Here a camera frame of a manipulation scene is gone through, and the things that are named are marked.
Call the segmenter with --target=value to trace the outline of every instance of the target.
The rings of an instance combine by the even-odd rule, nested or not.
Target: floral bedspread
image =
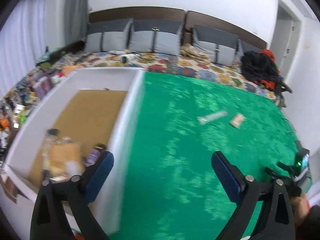
[[[63,68],[66,65],[93,66],[125,66],[118,55],[107,52],[79,53],[76,55],[66,54],[53,66]],[[223,85],[239,88],[257,95],[275,100],[273,92],[259,87],[257,84],[247,81],[237,67],[226,67],[221,65],[205,65],[195,60],[181,56],[170,56],[166,54],[142,53],[140,57],[130,61],[128,66],[142,67],[149,72],[168,73],[203,79]]]

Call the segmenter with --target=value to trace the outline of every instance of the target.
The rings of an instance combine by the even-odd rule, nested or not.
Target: green surface
[[[129,161],[121,229],[112,240],[215,239],[234,212],[211,167],[220,150],[243,174],[266,180],[263,169],[292,164],[296,136],[267,98],[212,82],[146,72],[145,97]],[[206,125],[204,116],[228,116]],[[240,129],[231,118],[246,117]],[[256,206],[244,235],[260,212]]]

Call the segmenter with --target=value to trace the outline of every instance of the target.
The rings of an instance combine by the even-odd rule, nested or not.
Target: doorway
[[[296,19],[297,17],[288,8],[278,5],[270,50],[275,55],[275,63],[284,78],[289,73],[298,44],[300,22]]]

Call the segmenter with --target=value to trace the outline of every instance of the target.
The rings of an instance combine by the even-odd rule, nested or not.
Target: curtain
[[[65,44],[84,38],[87,30],[88,0],[66,0]]]
[[[45,52],[46,0],[20,0],[0,31],[0,100]]]

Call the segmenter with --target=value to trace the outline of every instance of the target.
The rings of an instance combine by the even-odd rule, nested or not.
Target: white box
[[[78,90],[128,91],[113,126],[107,150],[114,155],[114,166],[103,184],[92,213],[106,234],[119,229],[121,202],[127,161],[135,123],[143,99],[144,70],[134,67],[95,67],[74,71],[39,103],[12,143],[5,171],[18,189],[33,203],[37,191],[27,179],[34,158],[47,129]],[[79,230],[71,212],[66,209],[71,228]]]

